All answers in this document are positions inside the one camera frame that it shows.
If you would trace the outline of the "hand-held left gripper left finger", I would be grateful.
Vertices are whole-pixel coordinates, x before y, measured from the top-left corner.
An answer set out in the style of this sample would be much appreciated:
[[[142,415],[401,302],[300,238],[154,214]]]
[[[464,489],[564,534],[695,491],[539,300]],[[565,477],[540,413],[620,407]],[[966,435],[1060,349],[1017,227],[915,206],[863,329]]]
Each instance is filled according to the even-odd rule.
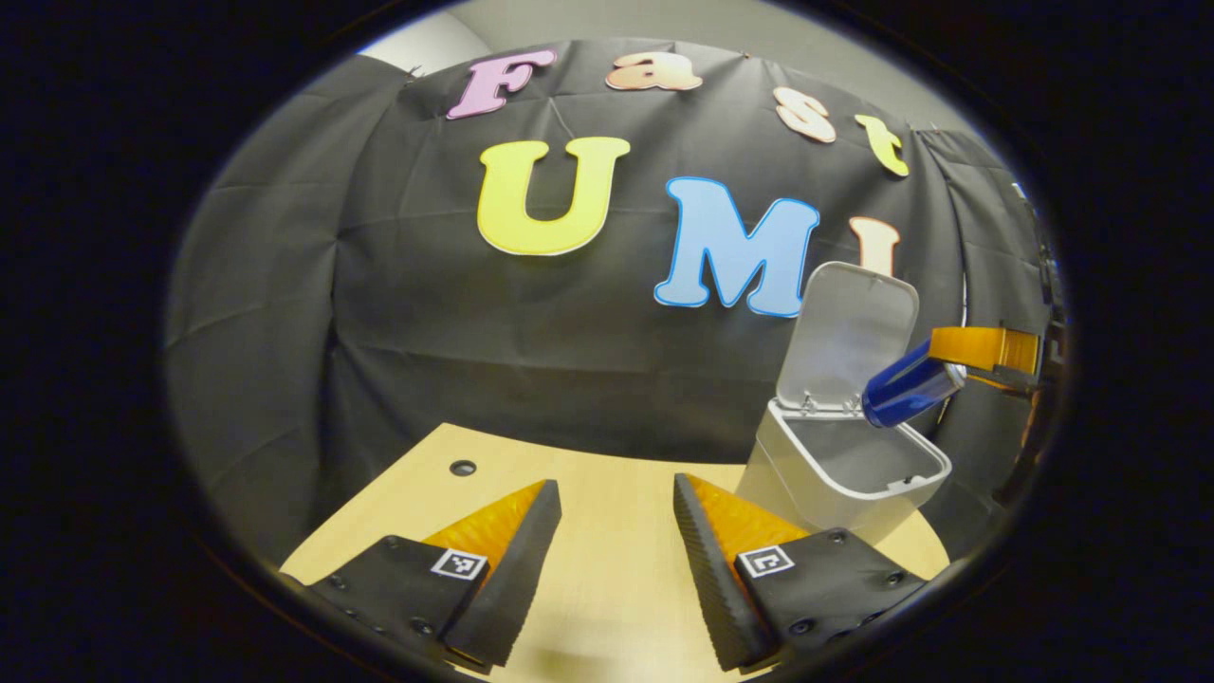
[[[537,480],[421,541],[388,533],[304,593],[390,650],[503,667],[561,519],[558,480]]]

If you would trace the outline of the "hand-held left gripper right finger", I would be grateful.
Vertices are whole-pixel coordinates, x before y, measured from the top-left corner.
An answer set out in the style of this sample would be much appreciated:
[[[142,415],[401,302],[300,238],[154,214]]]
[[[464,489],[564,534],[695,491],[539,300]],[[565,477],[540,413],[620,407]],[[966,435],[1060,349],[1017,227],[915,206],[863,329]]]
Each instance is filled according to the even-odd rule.
[[[688,472],[673,477],[673,518],[725,671],[829,649],[924,586],[846,528],[802,530]]]

